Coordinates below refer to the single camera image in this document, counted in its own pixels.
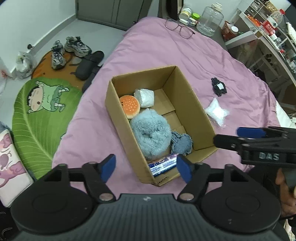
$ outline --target human hand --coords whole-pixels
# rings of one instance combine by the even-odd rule
[[[276,184],[280,186],[281,216],[290,217],[296,214],[296,187],[290,193],[285,176],[280,168],[276,174]]]

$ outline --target eyeglasses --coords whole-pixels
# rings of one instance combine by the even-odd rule
[[[169,30],[172,30],[172,31],[174,31],[178,27],[181,27],[179,33],[180,33],[181,37],[183,37],[185,39],[189,39],[192,35],[195,34],[195,32],[193,32],[190,28],[186,27],[185,25],[179,24],[176,20],[171,19],[171,18],[166,20],[165,27]]]

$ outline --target tile floor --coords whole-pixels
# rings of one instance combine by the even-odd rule
[[[81,40],[93,51],[101,50],[104,52],[105,57],[99,64],[101,65],[123,39],[124,32],[123,30],[97,23],[75,20],[45,44],[42,49],[36,53],[35,57],[37,62],[39,62],[41,58],[50,51],[56,40],[60,40],[64,44],[66,37],[80,36]],[[0,121],[7,124],[9,127],[12,126],[13,106],[16,96],[29,79],[30,78],[24,80],[8,80],[4,93],[0,96]]]

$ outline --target eyeglass frame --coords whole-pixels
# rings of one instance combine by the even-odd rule
[[[178,26],[177,26],[176,28],[174,28],[174,29],[169,29],[169,28],[166,26],[166,23],[167,23],[168,20],[173,20],[172,22],[177,23]],[[172,18],[168,18],[168,19],[165,21],[165,27],[166,27],[168,30],[171,30],[171,31],[175,31],[178,27],[180,27],[179,34],[180,34],[180,36],[181,36],[182,38],[185,38],[185,37],[183,37],[183,36],[181,35],[181,29],[182,29],[182,28],[187,28],[187,29],[189,29],[189,30],[192,32],[192,34],[190,35],[189,38],[185,38],[185,39],[190,39],[190,38],[192,37],[192,35],[195,34],[195,32],[194,32],[192,29],[188,28],[186,25],[183,25],[183,24],[181,25],[178,21],[176,21],[176,20],[174,20],[174,19],[172,19]]]

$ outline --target green dress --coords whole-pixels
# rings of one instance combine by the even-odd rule
[[[57,106],[54,106],[55,103],[59,103],[60,96],[62,92],[59,93],[59,90],[64,89],[61,85],[49,86],[43,85],[43,99],[41,106],[48,111],[56,111],[58,109]]]

